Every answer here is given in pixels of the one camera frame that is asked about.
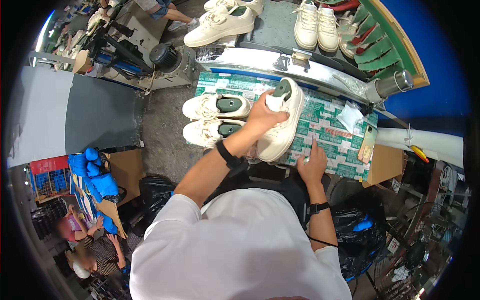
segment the small white packet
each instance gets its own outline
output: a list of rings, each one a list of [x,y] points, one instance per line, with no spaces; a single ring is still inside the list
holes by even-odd
[[[343,126],[345,126],[349,133],[353,134],[353,128],[355,127],[355,124],[357,124],[357,122],[363,118],[363,115],[360,112],[360,107],[357,105],[357,103],[346,101],[345,107],[336,118],[340,121],[340,123],[342,123]]]

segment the gray wall panel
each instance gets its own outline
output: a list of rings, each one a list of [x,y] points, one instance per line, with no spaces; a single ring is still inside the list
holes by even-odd
[[[75,74],[65,121],[67,154],[87,147],[105,149],[139,143],[135,90],[98,78]]]

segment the hand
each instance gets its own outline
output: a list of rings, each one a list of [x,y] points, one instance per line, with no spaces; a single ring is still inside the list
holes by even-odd
[[[102,216],[98,216],[98,218],[96,218],[96,228],[97,229],[103,228],[103,217]]]
[[[285,122],[288,120],[287,112],[271,111],[265,104],[265,96],[273,94],[274,90],[268,90],[260,95],[257,102],[254,103],[245,130],[248,130],[252,135],[259,138],[265,134],[269,129],[273,128],[275,124]]]
[[[313,138],[312,150],[310,151],[310,160],[307,164],[303,164],[305,155],[297,159],[297,169],[305,184],[318,185],[322,184],[322,176],[327,167],[327,156],[323,148],[317,146],[317,141]]]
[[[119,240],[117,239],[117,235],[107,233],[107,238],[112,242],[115,246],[120,246]]]

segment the black wrist strap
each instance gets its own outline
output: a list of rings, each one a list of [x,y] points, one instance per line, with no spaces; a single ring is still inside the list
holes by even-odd
[[[230,152],[223,145],[222,140],[220,140],[220,142],[216,144],[216,148],[220,155],[223,157],[223,159],[227,162],[227,167],[230,170],[238,168],[242,164],[242,161],[238,157],[230,154]]]
[[[328,204],[328,202],[325,202],[325,203],[322,203],[322,204],[318,204],[318,203],[311,204],[307,208],[307,214],[308,215],[315,215],[315,214],[319,213],[321,210],[327,209],[329,207],[330,207],[330,205]]]

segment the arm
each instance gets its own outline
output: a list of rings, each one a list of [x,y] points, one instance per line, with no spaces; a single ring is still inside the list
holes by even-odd
[[[68,40],[67,40],[67,47],[65,48],[67,51],[70,51],[70,45],[72,44],[72,35],[68,35]]]
[[[327,157],[324,150],[317,147],[317,141],[315,138],[313,139],[312,150],[310,151],[310,160],[306,165],[303,164],[304,158],[305,156],[302,156],[298,159],[297,168],[301,178],[307,186],[310,203],[325,203],[327,198],[325,196],[321,179],[322,175],[325,173]],[[324,209],[318,214],[310,217],[310,236],[316,240],[322,240],[333,245],[338,245],[330,208]],[[310,244],[312,245],[314,252],[317,249],[327,246],[327,244],[319,243],[314,240],[310,240]]]
[[[96,218],[96,224],[93,225],[91,228],[89,228],[86,235],[89,235],[92,237],[95,234],[95,231],[101,228],[103,228],[103,217],[99,216],[98,218]]]
[[[121,248],[120,248],[120,242],[118,240],[118,237],[117,235],[113,235],[113,234],[107,234],[107,237],[115,246],[115,250],[117,251],[117,256],[119,258],[119,262],[117,263],[117,265],[119,266],[119,269],[122,269],[126,265],[126,262],[125,262],[125,256],[123,256],[123,252],[121,251]]]
[[[77,221],[78,225],[80,225],[80,229],[82,230],[82,231],[76,231],[75,232],[75,240],[82,240],[87,236],[87,227],[80,220],[77,212],[73,209],[73,207],[72,207],[72,215],[73,215],[73,218],[75,219],[75,221]]]
[[[252,107],[247,123],[223,142],[233,156],[242,156],[265,132],[288,119],[287,113],[273,112],[266,107],[265,96],[272,93],[273,90],[270,90],[260,95]],[[202,207],[205,199],[218,187],[228,171],[230,170],[225,160],[215,148],[187,172],[174,192],[189,197]]]

